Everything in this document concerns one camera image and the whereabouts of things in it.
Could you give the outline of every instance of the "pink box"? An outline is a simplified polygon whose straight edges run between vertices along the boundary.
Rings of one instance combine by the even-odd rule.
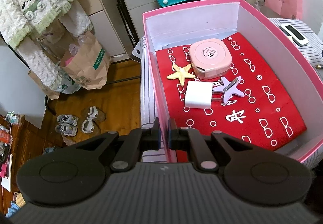
[[[240,32],[266,60],[298,108],[307,130],[276,152],[299,162],[323,145],[323,83],[294,44],[244,0],[204,0],[143,14],[159,122],[167,143],[169,113],[156,51]],[[173,151],[166,157],[175,162]]]

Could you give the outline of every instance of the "blue cloth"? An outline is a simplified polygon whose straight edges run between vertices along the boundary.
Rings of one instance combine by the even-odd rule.
[[[8,213],[5,215],[5,217],[12,217],[18,210],[20,210],[20,207],[15,202],[11,201],[11,207],[8,208]]]

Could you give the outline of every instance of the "gray ribbed surface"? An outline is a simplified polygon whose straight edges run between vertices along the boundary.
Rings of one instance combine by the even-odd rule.
[[[10,220],[15,224],[310,224],[318,219],[300,204],[280,208],[246,204],[228,193],[217,176],[199,173],[191,164],[137,163],[130,172],[112,175],[100,193],[78,205],[53,209],[27,204]]]

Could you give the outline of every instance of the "shoe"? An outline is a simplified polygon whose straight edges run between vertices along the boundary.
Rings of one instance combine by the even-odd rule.
[[[85,119],[80,124],[80,129],[83,133],[88,134],[89,136],[97,136],[101,134],[100,128],[97,126],[96,123],[94,123],[92,120]]]
[[[78,128],[71,124],[64,123],[55,126],[55,131],[57,133],[61,133],[64,136],[75,136],[78,131]]]
[[[96,106],[90,106],[88,108],[84,108],[81,111],[81,115],[82,117],[88,120],[93,120],[97,122],[102,122],[106,118],[106,114]]]
[[[57,122],[60,124],[70,124],[76,126],[78,124],[78,117],[75,115],[59,115]]]

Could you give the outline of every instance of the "white charger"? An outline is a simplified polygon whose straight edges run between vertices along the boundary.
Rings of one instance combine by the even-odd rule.
[[[185,107],[210,109],[213,84],[210,82],[188,81],[185,93]]]

